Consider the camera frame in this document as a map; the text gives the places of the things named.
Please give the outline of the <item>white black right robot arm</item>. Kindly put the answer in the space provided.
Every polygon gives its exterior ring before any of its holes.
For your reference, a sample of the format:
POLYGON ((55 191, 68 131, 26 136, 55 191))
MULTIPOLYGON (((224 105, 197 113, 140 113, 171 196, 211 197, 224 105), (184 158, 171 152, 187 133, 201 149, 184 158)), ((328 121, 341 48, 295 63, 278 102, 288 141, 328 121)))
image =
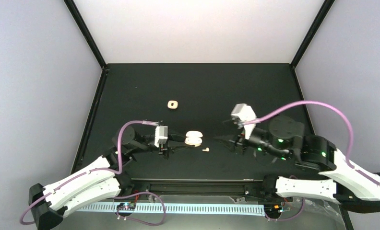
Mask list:
POLYGON ((310 180, 266 175, 259 195, 267 201, 299 196, 336 203, 356 213, 380 212, 380 172, 360 173, 354 164, 346 164, 332 142, 305 135, 304 129, 303 123, 278 115, 270 119, 267 129, 254 127, 216 139, 236 154, 252 149, 255 154, 291 160, 300 170, 321 176, 310 180))

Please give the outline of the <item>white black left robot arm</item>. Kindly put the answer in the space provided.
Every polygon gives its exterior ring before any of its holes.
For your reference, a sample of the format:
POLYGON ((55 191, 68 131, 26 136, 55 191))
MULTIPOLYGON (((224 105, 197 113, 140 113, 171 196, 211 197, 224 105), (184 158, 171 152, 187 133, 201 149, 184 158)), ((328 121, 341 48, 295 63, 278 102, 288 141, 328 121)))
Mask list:
POLYGON ((159 122, 127 122, 116 135, 115 146, 92 163, 58 182, 30 187, 27 211, 32 213, 31 223, 39 230, 51 230, 84 206, 133 194, 134 185, 123 167, 135 159, 135 153, 156 151, 168 158, 177 148, 200 145, 190 140, 202 137, 198 131, 169 131, 159 122))

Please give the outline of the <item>small beige square case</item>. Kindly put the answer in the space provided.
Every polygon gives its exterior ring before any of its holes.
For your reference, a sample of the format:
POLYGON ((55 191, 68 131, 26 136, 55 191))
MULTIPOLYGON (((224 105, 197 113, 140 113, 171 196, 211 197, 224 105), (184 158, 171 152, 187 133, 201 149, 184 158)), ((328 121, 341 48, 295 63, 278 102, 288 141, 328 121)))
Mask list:
POLYGON ((178 108, 178 101, 175 101, 175 100, 168 101, 167 107, 170 110, 176 110, 178 108))

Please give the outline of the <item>beige earbud charging case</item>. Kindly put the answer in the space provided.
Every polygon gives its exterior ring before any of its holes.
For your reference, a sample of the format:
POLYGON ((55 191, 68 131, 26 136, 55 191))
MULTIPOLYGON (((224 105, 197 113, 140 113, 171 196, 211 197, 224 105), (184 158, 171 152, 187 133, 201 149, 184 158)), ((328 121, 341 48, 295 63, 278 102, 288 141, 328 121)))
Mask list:
POLYGON ((203 134, 200 131, 194 131, 194 130, 188 131, 186 133, 184 143, 187 145, 198 147, 202 144, 202 137, 203 137, 203 134))

